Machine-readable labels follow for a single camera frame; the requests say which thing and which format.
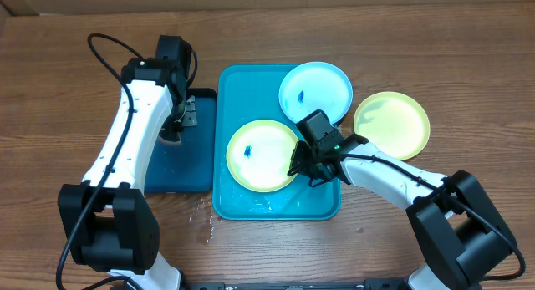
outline yellow plate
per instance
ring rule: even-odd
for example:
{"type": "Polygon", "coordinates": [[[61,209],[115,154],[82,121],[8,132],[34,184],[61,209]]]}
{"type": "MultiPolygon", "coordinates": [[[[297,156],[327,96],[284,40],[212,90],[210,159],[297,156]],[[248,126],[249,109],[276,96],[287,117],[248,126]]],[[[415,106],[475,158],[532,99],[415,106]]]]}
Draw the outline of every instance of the yellow plate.
{"type": "Polygon", "coordinates": [[[420,153],[431,132],[429,118],[418,102],[395,92],[366,98],[354,114],[353,127],[356,134],[398,160],[420,153]]]}
{"type": "Polygon", "coordinates": [[[274,120],[245,124],[227,147],[227,166],[243,187],[257,192],[284,188],[295,178],[288,176],[293,148],[298,137],[286,125],[274,120]]]}

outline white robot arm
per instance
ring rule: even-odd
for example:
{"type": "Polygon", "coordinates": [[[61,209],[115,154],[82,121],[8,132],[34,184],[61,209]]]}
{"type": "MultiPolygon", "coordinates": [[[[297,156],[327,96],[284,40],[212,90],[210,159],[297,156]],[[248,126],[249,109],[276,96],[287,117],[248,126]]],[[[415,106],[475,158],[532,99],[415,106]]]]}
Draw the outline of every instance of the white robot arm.
{"type": "Polygon", "coordinates": [[[312,187],[339,178],[406,211],[426,260],[407,278],[410,289],[476,287],[513,252],[521,269],[512,276],[522,275],[525,262],[514,236],[474,176],[463,170],[449,177],[430,173],[386,155],[362,136],[344,138],[321,110],[297,127],[305,141],[296,144],[289,175],[308,176],[312,187]],[[447,219],[464,211],[468,219],[454,230],[447,219]]]}
{"type": "MultiPolygon", "coordinates": [[[[349,154],[374,155],[402,167],[436,187],[443,186],[443,179],[446,177],[443,174],[420,170],[388,156],[372,143],[358,145],[349,151],[349,154]]],[[[346,158],[342,161],[341,166],[351,184],[373,191],[403,211],[412,205],[416,197],[426,197],[432,193],[431,189],[422,186],[418,181],[414,181],[392,167],[377,161],[346,158]]],[[[453,215],[452,212],[446,213],[446,217],[451,215],[453,215]]],[[[407,282],[413,290],[449,289],[436,277],[427,264],[411,274],[407,282]]]]}
{"type": "MultiPolygon", "coordinates": [[[[115,161],[114,173],[110,174],[104,187],[118,188],[121,182],[127,182],[132,189],[139,189],[143,193],[150,156],[160,129],[171,114],[173,101],[167,85],[156,85],[155,81],[132,80],[127,86],[134,99],[135,113],[125,143],[115,161]]],[[[114,153],[125,127],[129,107],[125,89],[121,89],[119,109],[108,138],[97,160],[82,180],[90,181],[90,186],[97,186],[114,153]]]]}

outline blue ink mark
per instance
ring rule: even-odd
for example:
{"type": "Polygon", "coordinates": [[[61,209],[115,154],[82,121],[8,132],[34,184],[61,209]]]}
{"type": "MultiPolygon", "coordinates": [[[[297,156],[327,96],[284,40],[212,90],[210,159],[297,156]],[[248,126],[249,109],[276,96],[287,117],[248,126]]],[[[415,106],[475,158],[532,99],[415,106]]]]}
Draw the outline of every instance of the blue ink mark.
{"type": "Polygon", "coordinates": [[[243,154],[247,158],[251,157],[251,146],[250,145],[247,145],[247,147],[245,147],[245,152],[243,154]]]}
{"type": "Polygon", "coordinates": [[[301,90],[301,93],[299,93],[299,96],[298,96],[299,103],[303,102],[303,98],[304,98],[304,92],[301,90]]]}

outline table surface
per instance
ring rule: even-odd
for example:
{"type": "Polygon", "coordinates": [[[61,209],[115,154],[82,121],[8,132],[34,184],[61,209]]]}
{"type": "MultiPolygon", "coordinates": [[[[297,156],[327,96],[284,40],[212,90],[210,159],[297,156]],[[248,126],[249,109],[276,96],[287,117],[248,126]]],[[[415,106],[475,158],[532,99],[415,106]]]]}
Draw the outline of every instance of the table surface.
{"type": "MultiPolygon", "coordinates": [[[[370,94],[408,94],[431,121],[431,139],[410,163],[477,176],[527,259],[524,277],[484,288],[532,288],[534,17],[535,4],[504,3],[9,18],[0,38],[0,285],[55,287],[65,243],[59,189],[80,182],[119,103],[119,85],[87,47],[100,32],[144,55],[159,35],[181,35],[199,55],[196,87],[216,88],[232,64],[335,64],[354,87],[345,134],[370,94]]],[[[96,45],[117,69],[130,58],[96,45]]],[[[407,276],[423,262],[403,211],[365,189],[342,192],[338,215],[320,222],[224,221],[211,194],[147,200],[161,252],[189,281],[359,281],[407,276]]],[[[495,273],[517,266],[509,257],[495,273]]],[[[67,288],[104,276],[71,258],[64,269],[67,288]]]]}

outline blue tray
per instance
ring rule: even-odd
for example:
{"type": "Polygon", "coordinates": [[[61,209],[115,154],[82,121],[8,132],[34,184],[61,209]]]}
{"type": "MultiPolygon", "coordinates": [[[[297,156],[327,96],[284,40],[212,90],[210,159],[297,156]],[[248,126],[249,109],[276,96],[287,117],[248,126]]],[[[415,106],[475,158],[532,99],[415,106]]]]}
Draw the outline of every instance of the blue tray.
{"type": "Polygon", "coordinates": [[[258,193],[240,186],[227,167],[227,145],[232,135],[254,120],[276,120],[300,140],[295,124],[278,103],[278,88],[294,64],[234,65],[219,78],[213,206],[228,220],[327,220],[342,203],[340,181],[311,188],[308,178],[297,176],[279,191],[258,193]]]}
{"type": "Polygon", "coordinates": [[[213,180],[217,98],[213,89],[191,89],[197,126],[181,132],[179,145],[155,143],[145,178],[145,193],[208,192],[213,180]]]}

